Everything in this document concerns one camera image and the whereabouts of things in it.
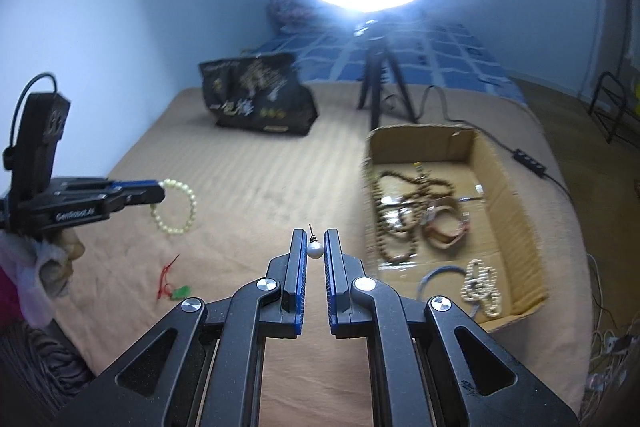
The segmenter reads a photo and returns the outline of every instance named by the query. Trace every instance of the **black tripod stand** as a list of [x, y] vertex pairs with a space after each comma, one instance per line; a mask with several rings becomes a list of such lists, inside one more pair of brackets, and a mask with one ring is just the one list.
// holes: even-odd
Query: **black tripod stand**
[[398, 59], [389, 50], [385, 36], [372, 36], [369, 39], [369, 48], [367, 49], [366, 62], [364, 66], [364, 77], [362, 79], [362, 88], [360, 89], [360, 101], [358, 109], [364, 107], [367, 100], [367, 93], [371, 89], [371, 130], [380, 126], [380, 95], [382, 93], [382, 68], [383, 63], [388, 61], [391, 71], [396, 78], [396, 84], [402, 94], [402, 102], [406, 108], [407, 116], [411, 123], [418, 123], [415, 118], [414, 106], [409, 99], [409, 92], [406, 90], [404, 77], [398, 64]]

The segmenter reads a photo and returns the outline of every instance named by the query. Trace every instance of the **wooden floor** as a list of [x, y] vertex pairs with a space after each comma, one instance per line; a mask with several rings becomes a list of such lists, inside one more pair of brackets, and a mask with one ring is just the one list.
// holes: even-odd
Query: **wooden floor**
[[[542, 122], [574, 198], [585, 247], [600, 268], [604, 307], [620, 328], [626, 326], [640, 310], [640, 199], [634, 190], [640, 151], [622, 142], [607, 144], [575, 98], [516, 82]], [[592, 287], [597, 297], [594, 282]], [[604, 313], [600, 330], [607, 328], [613, 324]]]

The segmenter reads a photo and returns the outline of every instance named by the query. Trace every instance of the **metal screw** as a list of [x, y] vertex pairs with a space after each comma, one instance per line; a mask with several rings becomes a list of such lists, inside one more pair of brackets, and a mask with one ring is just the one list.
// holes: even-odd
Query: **metal screw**
[[273, 279], [270, 279], [269, 277], [265, 277], [264, 279], [260, 279], [256, 285], [263, 292], [270, 292], [278, 285], [278, 283], [276, 283]]
[[431, 299], [431, 307], [437, 312], [445, 312], [451, 308], [451, 301], [442, 296], [434, 297]]
[[202, 302], [195, 297], [189, 297], [180, 303], [183, 312], [193, 313], [202, 308]]
[[354, 280], [353, 285], [363, 292], [370, 292], [376, 287], [376, 282], [371, 277], [358, 277]]

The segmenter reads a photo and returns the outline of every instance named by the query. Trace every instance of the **power cord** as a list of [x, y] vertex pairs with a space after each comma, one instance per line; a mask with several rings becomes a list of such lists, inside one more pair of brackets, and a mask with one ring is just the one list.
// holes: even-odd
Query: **power cord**
[[55, 94], [58, 92], [58, 83], [56, 81], [56, 77], [53, 76], [53, 73], [37, 74], [27, 83], [26, 86], [24, 86], [24, 89], [22, 90], [22, 92], [20, 93], [20, 97], [18, 98], [18, 103], [15, 105], [14, 117], [11, 121], [11, 131], [9, 131], [9, 147], [7, 147], [2, 152], [2, 163], [4, 164], [4, 169], [7, 171], [10, 171], [14, 168], [15, 123], [18, 120], [18, 113], [20, 112], [20, 108], [22, 107], [22, 101], [24, 100], [24, 97], [27, 96], [27, 93], [29, 92], [31, 87], [33, 87], [33, 84], [35, 84], [41, 78], [50, 78], [51, 82], [53, 83], [53, 93]]
[[[564, 187], [564, 185], [562, 185], [553, 176], [550, 176], [549, 174], [547, 174], [546, 173], [546, 167], [543, 166], [542, 164], [540, 164], [539, 162], [537, 162], [536, 160], [534, 160], [531, 156], [529, 156], [523, 150], [521, 150], [521, 149], [512, 149], [511, 147], [508, 147], [503, 142], [498, 140], [497, 137], [495, 137], [492, 133], [490, 133], [486, 129], [483, 129], [479, 125], [476, 125], [475, 123], [469, 122], [468, 120], [462, 120], [460, 118], [451, 118], [449, 116], [449, 105], [447, 104], [447, 98], [445, 96], [444, 90], [440, 86], [434, 86], [432, 84], [431, 86], [427, 86], [426, 89], [424, 89], [424, 93], [422, 94], [422, 99], [420, 100], [420, 111], [419, 111], [419, 113], [418, 113], [418, 115], [416, 117], [417, 120], [420, 120], [420, 118], [422, 118], [424, 116], [425, 107], [426, 107], [426, 103], [427, 103], [427, 98], [429, 96], [429, 93], [430, 93], [431, 89], [435, 89], [438, 92], [438, 95], [440, 97], [440, 105], [442, 106], [442, 115], [443, 115], [443, 117], [444, 117], [444, 119], [446, 121], [451, 122], [451, 123], [461, 123], [461, 124], [464, 124], [464, 125], [466, 125], [468, 127], [471, 127], [473, 129], [476, 129], [476, 130], [480, 131], [488, 139], [490, 139], [492, 142], [494, 142], [497, 146], [501, 147], [502, 149], [506, 150], [509, 154], [511, 154], [511, 157], [514, 160], [516, 160], [516, 162], [520, 163], [521, 165], [523, 165], [524, 167], [529, 169], [531, 172], [533, 172], [533, 174], [535, 174], [539, 178], [547, 179], [547, 180], [551, 181], [552, 183], [556, 184], [562, 190], [562, 192], [564, 192], [564, 194], [569, 199], [569, 201], [572, 204], [572, 206], [575, 208], [574, 198], [571, 197], [571, 194], [569, 193], [569, 190], [567, 190], [567, 188]], [[388, 103], [388, 100], [391, 100], [391, 99], [396, 98], [396, 97], [397, 97], [397, 95], [395, 95], [395, 94], [388, 94], [383, 99], [383, 102]]]

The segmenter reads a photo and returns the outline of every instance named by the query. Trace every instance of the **blue plaid bedding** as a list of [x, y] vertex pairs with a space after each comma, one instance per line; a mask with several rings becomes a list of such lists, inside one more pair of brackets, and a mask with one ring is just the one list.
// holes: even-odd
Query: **blue plaid bedding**
[[[431, 20], [396, 24], [389, 48], [407, 84], [434, 84], [485, 92], [525, 103], [524, 97], [493, 55], [460, 24]], [[291, 53], [302, 82], [354, 81], [362, 77], [367, 35], [341, 28], [280, 33], [255, 54]], [[385, 80], [393, 74], [385, 68]]]

